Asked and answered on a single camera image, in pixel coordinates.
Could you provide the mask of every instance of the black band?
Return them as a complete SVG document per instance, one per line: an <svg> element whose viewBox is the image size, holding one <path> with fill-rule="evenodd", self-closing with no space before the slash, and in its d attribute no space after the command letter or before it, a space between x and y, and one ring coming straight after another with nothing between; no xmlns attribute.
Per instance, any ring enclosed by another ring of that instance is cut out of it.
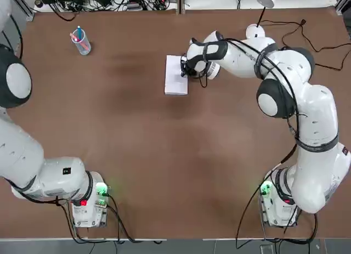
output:
<svg viewBox="0 0 351 254"><path fill-rule="evenodd" d="M283 179L284 179L285 188L286 188L287 192L291 195L291 190L290 190L289 185L287 183L287 172L288 171L289 171L289 169L285 170Z"/></svg>
<svg viewBox="0 0 351 254"><path fill-rule="evenodd" d="M279 169L278 172L275 175L275 188L276 188L276 192L278 193L278 196L280 197L280 199L282 201L284 201L284 203L288 204L288 205L294 205L295 201L294 199L288 195L285 194L280 186L280 174L284 169Z"/></svg>
<svg viewBox="0 0 351 254"><path fill-rule="evenodd" d="M89 185L88 185L88 189L86 191L86 193L83 195L82 198L80 198L79 200L72 200L72 203L75 205L75 206L80 206L81 205L81 201L82 200L88 200L92 194L92 191L93 191L93 177L92 177L92 174L89 172L89 171L86 171L87 175L88 175L88 178L89 178Z"/></svg>
<svg viewBox="0 0 351 254"><path fill-rule="evenodd" d="M9 179L6 179L6 178L5 178L5 180L6 180L7 182L9 182L9 184L10 184L14 189L16 189L17 191L19 191L19 192L25 192L25 191L27 191L28 189L30 189L30 188L32 187L32 185L33 185L33 183L34 183L34 181L35 181L35 178L37 178L37 176L34 176L33 179L30 180L30 182L28 183L28 185L26 185L26 186L23 187L23 188L18 187L15 183L13 183L13 182L12 182L11 180L9 180Z"/></svg>
<svg viewBox="0 0 351 254"><path fill-rule="evenodd" d="M204 48L203 48L203 53L202 53L202 57L203 57L203 62L207 63L207 59L206 59L206 55L207 55L207 50L208 50L208 43L205 44Z"/></svg>
<svg viewBox="0 0 351 254"><path fill-rule="evenodd" d="M276 43L273 43L268 45L258 54L256 63L254 64L253 69L254 69L255 75L261 80L264 80L264 76L261 74L261 65L262 65L263 59L267 56L268 53L273 51L278 51L278 50L279 50L278 45Z"/></svg>
<svg viewBox="0 0 351 254"><path fill-rule="evenodd" d="M299 139L295 139L295 140L296 140L297 145L306 151L310 151L311 153L323 153L325 151L329 151L329 150L333 149L338 144L339 133L335 136L335 138L332 141L325 143L325 144L322 144L322 145L319 145L319 146L310 146L306 143L303 143Z"/></svg>

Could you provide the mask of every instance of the green indicator light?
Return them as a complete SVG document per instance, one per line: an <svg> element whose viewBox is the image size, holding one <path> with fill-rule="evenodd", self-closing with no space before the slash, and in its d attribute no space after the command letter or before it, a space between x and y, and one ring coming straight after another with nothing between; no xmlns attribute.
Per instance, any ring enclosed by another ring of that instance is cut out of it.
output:
<svg viewBox="0 0 351 254"><path fill-rule="evenodd" d="M270 192L271 187L273 186L273 183L271 181L265 181L261 185L261 194L262 195L267 195Z"/></svg>
<svg viewBox="0 0 351 254"><path fill-rule="evenodd" d="M102 182L97 183L96 188L97 188L98 195L107 193L107 185L105 183L102 183Z"/></svg>

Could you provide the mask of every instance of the desk lamp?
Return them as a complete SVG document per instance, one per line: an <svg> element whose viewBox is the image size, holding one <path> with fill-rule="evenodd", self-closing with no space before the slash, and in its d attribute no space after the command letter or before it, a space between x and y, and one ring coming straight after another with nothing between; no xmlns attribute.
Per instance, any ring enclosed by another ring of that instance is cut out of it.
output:
<svg viewBox="0 0 351 254"><path fill-rule="evenodd" d="M259 4L263 5L263 10L259 17L257 24L249 25L246 29L246 38L253 38L253 37L265 37L265 32L263 28L259 25L261 23L264 11L266 8L273 8L275 0L256 0Z"/></svg>

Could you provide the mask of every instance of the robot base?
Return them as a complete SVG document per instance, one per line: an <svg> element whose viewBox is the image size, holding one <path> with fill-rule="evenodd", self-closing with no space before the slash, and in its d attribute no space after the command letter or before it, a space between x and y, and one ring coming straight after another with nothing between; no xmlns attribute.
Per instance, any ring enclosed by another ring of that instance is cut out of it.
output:
<svg viewBox="0 0 351 254"><path fill-rule="evenodd" d="M271 179L261 185L259 204L261 218L269 226L292 227L296 225L296 204L289 205L281 200Z"/></svg>
<svg viewBox="0 0 351 254"><path fill-rule="evenodd" d="M81 206L71 204L74 223L76 227L80 228L105 227L108 197L102 196L99 189L103 187L103 193L108 193L108 187L99 173L90 173L93 177L93 190L90 198Z"/></svg>

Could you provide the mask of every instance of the floor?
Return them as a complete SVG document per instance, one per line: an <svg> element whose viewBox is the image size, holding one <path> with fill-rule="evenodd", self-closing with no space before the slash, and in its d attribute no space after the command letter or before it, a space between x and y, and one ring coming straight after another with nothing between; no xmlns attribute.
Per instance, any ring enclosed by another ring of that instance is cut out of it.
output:
<svg viewBox="0 0 351 254"><path fill-rule="evenodd" d="M34 0L25 0L30 6L33 6ZM26 21L21 11L13 5L13 15L16 18L20 28L24 30ZM351 32L351 10L344 14L346 25L349 25ZM12 22L8 22L5 28L13 46L17 44L18 34L13 27ZM5 43L4 38L0 37L0 43ZM270 245L268 242L253 241L240 250L235 249L235 241L202 241L202 240L168 240L161 245L153 242L144 242L140 244L131 244L126 242L118 246L118 253L121 254L240 254L240 253L274 253L274 246L271 251L261 252L262 245ZM79 245L72 240L59 241L0 241L1 254L59 254L59 253L76 253L76 254L93 254L93 253L116 253L115 245L111 242L96 244L92 253L92 244ZM309 253L307 246L296 246L287 242L281 244L280 252L283 254ZM351 240L330 239L314 240L310 246L311 254L339 254L351 253Z"/></svg>

